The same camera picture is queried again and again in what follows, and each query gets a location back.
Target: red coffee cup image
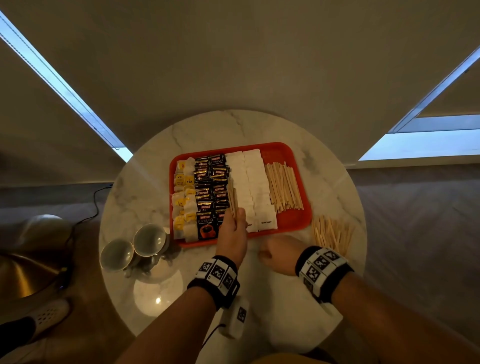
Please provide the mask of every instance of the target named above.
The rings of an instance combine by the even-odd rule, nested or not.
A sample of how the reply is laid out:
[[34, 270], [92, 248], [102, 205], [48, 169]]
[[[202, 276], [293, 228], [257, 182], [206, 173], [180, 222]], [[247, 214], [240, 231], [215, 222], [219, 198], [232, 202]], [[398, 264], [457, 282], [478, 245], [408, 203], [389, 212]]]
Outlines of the red coffee cup image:
[[210, 224], [203, 225], [200, 228], [200, 234], [201, 234], [202, 238], [204, 238], [204, 239], [210, 239], [210, 238], [214, 238], [216, 236], [216, 232], [215, 232], [213, 226], [210, 225]]

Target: wall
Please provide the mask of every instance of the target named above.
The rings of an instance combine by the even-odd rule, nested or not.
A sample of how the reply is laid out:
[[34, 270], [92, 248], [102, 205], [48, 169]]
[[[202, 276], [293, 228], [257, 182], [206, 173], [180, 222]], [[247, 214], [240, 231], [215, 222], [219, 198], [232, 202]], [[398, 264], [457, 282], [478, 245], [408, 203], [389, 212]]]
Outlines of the wall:
[[113, 181], [123, 165], [0, 40], [0, 187]]
[[431, 102], [420, 117], [480, 114], [480, 62], [457, 78]]
[[474, 0], [8, 1], [132, 151], [215, 109], [289, 119], [355, 163], [480, 43]]

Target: black wristband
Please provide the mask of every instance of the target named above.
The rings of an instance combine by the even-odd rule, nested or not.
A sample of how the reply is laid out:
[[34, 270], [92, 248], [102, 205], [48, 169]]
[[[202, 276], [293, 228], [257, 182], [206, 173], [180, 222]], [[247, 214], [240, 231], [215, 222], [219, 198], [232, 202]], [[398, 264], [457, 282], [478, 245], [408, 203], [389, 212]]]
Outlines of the black wristband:
[[328, 248], [309, 246], [295, 265], [295, 273], [320, 303], [331, 303], [332, 294], [343, 277], [353, 269], [345, 258]]
[[240, 288], [237, 274], [237, 266], [231, 259], [215, 255], [202, 264], [187, 289], [202, 287], [212, 296], [217, 311], [221, 307], [229, 308]]

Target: person's left hand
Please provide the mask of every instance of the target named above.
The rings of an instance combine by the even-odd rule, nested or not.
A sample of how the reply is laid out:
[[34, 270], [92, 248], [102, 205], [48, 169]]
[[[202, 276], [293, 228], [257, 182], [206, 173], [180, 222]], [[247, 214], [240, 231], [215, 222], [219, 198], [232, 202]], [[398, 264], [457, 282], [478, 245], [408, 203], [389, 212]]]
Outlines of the person's left hand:
[[218, 233], [216, 243], [216, 255], [226, 256], [240, 268], [245, 254], [247, 254], [247, 222], [245, 221], [245, 209], [237, 210], [237, 220], [232, 216], [230, 209], [225, 211], [223, 223]]

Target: cup rim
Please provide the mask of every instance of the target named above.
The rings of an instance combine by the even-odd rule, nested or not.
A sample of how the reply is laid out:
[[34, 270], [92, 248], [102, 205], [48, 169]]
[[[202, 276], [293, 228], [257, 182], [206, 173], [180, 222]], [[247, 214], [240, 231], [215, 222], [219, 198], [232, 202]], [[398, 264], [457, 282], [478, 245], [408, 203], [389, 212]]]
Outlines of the cup rim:
[[[111, 244], [111, 243], [113, 243], [113, 242], [115, 242], [115, 241], [118, 241], [118, 240], [130, 244], [130, 246], [132, 247], [132, 254], [131, 254], [131, 256], [130, 256], [130, 260], [129, 260], [129, 261], [127, 262], [127, 264], [126, 264], [123, 268], [121, 268], [121, 269], [105, 268], [105, 267], [103, 266], [103, 264], [102, 264], [102, 254], [103, 254], [105, 248], [106, 248], [109, 244]], [[130, 265], [130, 263], [132, 262], [134, 256], [135, 256], [135, 247], [133, 246], [133, 244], [132, 244], [131, 241], [129, 241], [129, 240], [127, 240], [127, 239], [124, 239], [124, 238], [115, 238], [115, 239], [110, 240], [110, 241], [109, 241], [107, 244], [105, 244], [105, 246], [102, 248], [102, 251], [101, 251], [100, 254], [98, 255], [98, 262], [100, 263], [100, 267], [101, 267], [104, 271], [106, 271], [106, 272], [109, 272], [109, 273], [121, 272], [121, 271], [123, 271], [126, 267], [128, 267], [128, 266]]]
[[[160, 247], [160, 249], [159, 249], [158, 251], [156, 251], [156, 252], [153, 253], [153, 254], [145, 255], [145, 254], [142, 254], [142, 253], [139, 253], [139, 252], [138, 252], [137, 248], [135, 247], [135, 242], [137, 241], [137, 236], [138, 236], [139, 231], [142, 230], [143, 228], [147, 227], [147, 226], [154, 226], [155, 228], [157, 228], [157, 229], [159, 229], [160, 231], [162, 231], [162, 232], [163, 232], [163, 235], [164, 235], [164, 240], [163, 240], [162, 246]], [[149, 222], [148, 224], [145, 224], [145, 225], [141, 226], [141, 227], [137, 230], [137, 232], [136, 232], [135, 235], [133, 236], [132, 246], [133, 246], [133, 250], [135, 251], [135, 253], [137, 253], [137, 254], [138, 254], [139, 256], [141, 256], [141, 257], [146, 258], [146, 257], [151, 257], [151, 256], [154, 256], [155, 254], [160, 253], [160, 252], [162, 251], [162, 249], [165, 247], [166, 244], [167, 244], [167, 233], [165, 232], [165, 229], [164, 229], [162, 226], [160, 226], [160, 225], [158, 225], [158, 224], [156, 224], [156, 223], [154, 223], [154, 222]]]

